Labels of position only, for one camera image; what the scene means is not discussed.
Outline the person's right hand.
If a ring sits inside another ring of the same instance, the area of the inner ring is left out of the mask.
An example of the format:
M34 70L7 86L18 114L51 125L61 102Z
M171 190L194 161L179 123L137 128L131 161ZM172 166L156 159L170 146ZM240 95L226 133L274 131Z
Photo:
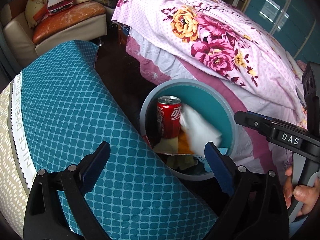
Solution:
M302 215L307 215L311 212L319 198L319 178L315 180L313 187L298 185L293 187L292 185L292 166L290 166L286 171L285 175L287 179L283 186L283 194L285 197L286 207L289 208L291 205L291 197L303 203L301 210L298 212L297 217Z

